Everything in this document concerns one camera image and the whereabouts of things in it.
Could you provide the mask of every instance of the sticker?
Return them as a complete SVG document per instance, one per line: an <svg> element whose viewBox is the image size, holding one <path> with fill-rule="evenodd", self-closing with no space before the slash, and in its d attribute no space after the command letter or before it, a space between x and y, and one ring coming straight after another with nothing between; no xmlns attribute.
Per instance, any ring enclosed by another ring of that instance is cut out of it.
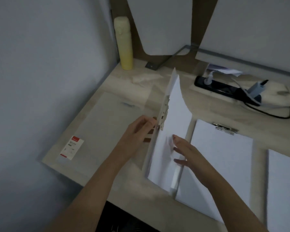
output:
<svg viewBox="0 0 290 232"><path fill-rule="evenodd" d="M60 155L68 158L69 160L72 160L73 157L75 156L76 152L78 149L81 147L83 144L84 140L81 140L80 138L76 136L72 136L68 143L65 145L65 147L62 149L60 152Z"/></svg>

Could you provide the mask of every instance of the yellow bottle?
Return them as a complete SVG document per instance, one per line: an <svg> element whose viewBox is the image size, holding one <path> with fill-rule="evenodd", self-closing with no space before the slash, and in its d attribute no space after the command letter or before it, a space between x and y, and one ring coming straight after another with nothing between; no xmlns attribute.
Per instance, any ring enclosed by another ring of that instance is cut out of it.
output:
<svg viewBox="0 0 290 232"><path fill-rule="evenodd" d="M122 69L133 68L132 40L129 19L126 16L114 19L114 29Z"/></svg>

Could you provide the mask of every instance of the desk surface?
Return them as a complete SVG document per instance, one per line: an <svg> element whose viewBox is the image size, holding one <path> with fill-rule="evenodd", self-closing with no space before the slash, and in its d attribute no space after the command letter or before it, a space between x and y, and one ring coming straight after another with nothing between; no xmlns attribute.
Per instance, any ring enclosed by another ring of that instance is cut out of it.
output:
<svg viewBox="0 0 290 232"><path fill-rule="evenodd" d="M104 92L113 93L140 106L156 110L158 113L172 69L163 67L158 71L152 71L145 68L144 61L135 60L134 63L134 69L130 71L124 71L120 64L116 66L47 152L43 163L83 186L87 183L90 177L61 165L55 160ZM266 150L272 149L290 156L290 119L280 120L269 117L250 111L238 102L224 101L212 97L213 94L207 92L204 94L202 90L192 90L190 88L193 87L195 76L180 71L178 74L183 98L194 119L227 125L238 129L240 134L254 139L250 205L257 217L264 221ZM132 83L135 77L151 75L161 78ZM239 80L244 86L250 86L255 82L255 79L249 76L241 76ZM283 85L274 83L264 97L278 104L290 103L290 96L277 95L277 90L283 89ZM276 109L273 112L286 115L288 110ZM108 201L159 231L194 231L196 228L199 231L227 231L224 224L175 201L168 196L167 192L143 177L141 167L147 147L148 144L143 144L132 161L126 164L124 181L119 188L112 188Z"/></svg>

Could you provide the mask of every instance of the hand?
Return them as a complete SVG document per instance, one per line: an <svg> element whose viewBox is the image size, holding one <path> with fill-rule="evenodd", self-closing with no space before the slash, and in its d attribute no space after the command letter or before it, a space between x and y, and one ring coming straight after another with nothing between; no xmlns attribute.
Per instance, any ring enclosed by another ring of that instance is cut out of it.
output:
<svg viewBox="0 0 290 232"><path fill-rule="evenodd" d="M174 151L186 158L186 160L174 159L174 162L190 168L205 187L208 188L211 182L220 176L216 169L205 159L197 148L188 141L173 135L173 143L177 146L174 147Z"/></svg>
<svg viewBox="0 0 290 232"><path fill-rule="evenodd" d="M143 115L137 118L128 126L110 156L125 164L136 153L147 133L156 123L157 121L152 117Z"/></svg>

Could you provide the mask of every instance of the wall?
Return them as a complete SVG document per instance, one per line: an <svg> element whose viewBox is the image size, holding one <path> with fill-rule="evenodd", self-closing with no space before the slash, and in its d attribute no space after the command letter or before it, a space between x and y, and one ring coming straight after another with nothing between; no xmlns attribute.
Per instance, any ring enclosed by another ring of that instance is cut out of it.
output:
<svg viewBox="0 0 290 232"><path fill-rule="evenodd" d="M108 0L0 0L0 231L41 231L77 195L40 161L116 60Z"/></svg>

